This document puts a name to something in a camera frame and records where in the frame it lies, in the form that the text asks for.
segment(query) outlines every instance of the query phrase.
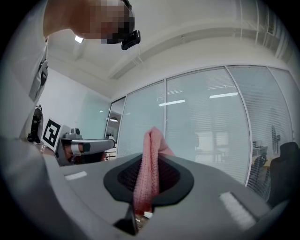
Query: window blinds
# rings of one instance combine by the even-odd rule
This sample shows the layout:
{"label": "window blinds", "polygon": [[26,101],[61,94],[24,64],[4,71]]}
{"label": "window blinds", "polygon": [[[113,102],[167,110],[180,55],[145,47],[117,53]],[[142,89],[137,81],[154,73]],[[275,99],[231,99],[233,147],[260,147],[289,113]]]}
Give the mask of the window blinds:
{"label": "window blinds", "polygon": [[163,131],[165,85],[158,82],[128,94],[118,142],[117,157],[143,152],[146,131],[156,126]]}
{"label": "window blinds", "polygon": [[109,107],[110,103],[97,95],[86,94],[76,125],[84,139],[104,139]]}
{"label": "window blinds", "polygon": [[284,71],[276,68],[269,68],[273,74],[276,82],[278,83],[280,90],[289,110],[292,128],[294,130],[293,137],[294,142],[300,146],[300,91],[294,81],[292,75],[288,71]]}
{"label": "window blinds", "polygon": [[250,135],[241,97],[222,67],[167,80],[166,140],[178,157],[245,184]]}
{"label": "window blinds", "polygon": [[244,97],[252,130],[253,158],[247,187],[265,200],[270,191],[268,161],[280,154],[280,145],[293,140],[290,115],[282,92],[266,67],[229,67]]}

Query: metal window frame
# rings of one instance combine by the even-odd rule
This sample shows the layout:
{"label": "metal window frame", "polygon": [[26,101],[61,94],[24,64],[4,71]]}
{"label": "metal window frame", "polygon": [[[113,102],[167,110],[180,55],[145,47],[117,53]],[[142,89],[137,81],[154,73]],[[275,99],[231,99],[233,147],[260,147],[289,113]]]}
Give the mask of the metal window frame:
{"label": "metal window frame", "polygon": [[111,116],[112,105],[113,105],[113,103],[111,103],[111,106],[109,107],[109,113],[108,113],[107,120],[106,120],[106,128],[105,128],[104,138],[103,138],[103,139],[106,138],[106,132],[107,132],[107,127],[108,127],[108,121],[109,121],[109,118],[110,118],[110,116]]}
{"label": "metal window frame", "polygon": [[252,165],[252,154],[253,154],[253,143],[252,143],[252,128],[251,128],[251,122],[250,122],[250,116],[249,116],[249,112],[248,112],[248,109],[247,109],[247,106],[246,106],[246,102],[245,102],[245,99],[243,97],[243,94],[242,92],[240,91],[240,88],[237,84],[237,82],[235,81],[231,71],[229,70],[229,68],[227,66],[225,66],[225,69],[227,70],[229,76],[232,78],[239,94],[240,94],[240,98],[242,100],[242,103],[244,105],[244,109],[245,109],[245,113],[246,113],[246,118],[247,118],[247,121],[248,121],[248,129],[249,129],[249,141],[250,141],[250,156],[249,156],[249,166],[248,166],[248,173],[247,173],[247,176],[246,176],[246,179],[245,179],[245,186],[247,186],[248,184],[248,181],[249,181],[249,176],[250,176],[250,171],[251,171],[251,165]]}
{"label": "metal window frame", "polygon": [[164,105],[164,137],[166,139],[166,131],[167,131],[167,79],[164,79],[164,85],[165,85],[165,105]]}
{"label": "metal window frame", "polygon": [[145,89],[145,88],[147,88],[147,87],[150,87],[150,86],[153,86],[153,85],[162,83],[162,82],[165,82],[165,79],[159,80],[159,81],[156,81],[156,82],[153,82],[153,83],[151,83],[151,84],[148,84],[148,85],[146,85],[146,86],[144,86],[144,87],[142,87],[142,88],[136,89],[136,90],[134,90],[134,91],[132,91],[132,92],[126,94],[125,97],[119,98],[119,100],[125,98],[125,102],[124,102],[124,106],[123,106],[123,114],[122,114],[122,116],[121,116],[120,126],[119,126],[119,131],[118,131],[118,139],[117,139],[118,147],[117,147],[117,150],[116,150],[116,157],[117,157],[117,158],[118,158],[119,139],[120,139],[120,134],[121,134],[122,121],[123,121],[124,110],[125,110],[125,106],[126,106],[126,102],[127,102],[128,95],[133,94],[133,93],[135,93],[135,92],[138,92],[138,91],[140,91],[140,90],[143,90],[143,89]]}

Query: pink cloth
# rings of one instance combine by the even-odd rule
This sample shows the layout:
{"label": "pink cloth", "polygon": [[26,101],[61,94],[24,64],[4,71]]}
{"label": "pink cloth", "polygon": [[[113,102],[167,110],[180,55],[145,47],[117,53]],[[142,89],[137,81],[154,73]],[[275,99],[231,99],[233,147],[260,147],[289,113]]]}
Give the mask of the pink cloth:
{"label": "pink cloth", "polygon": [[145,133],[142,163],[134,190],[134,208],[136,214],[152,212],[152,198],[159,194],[158,154],[174,156],[165,142],[160,130],[153,127]]}

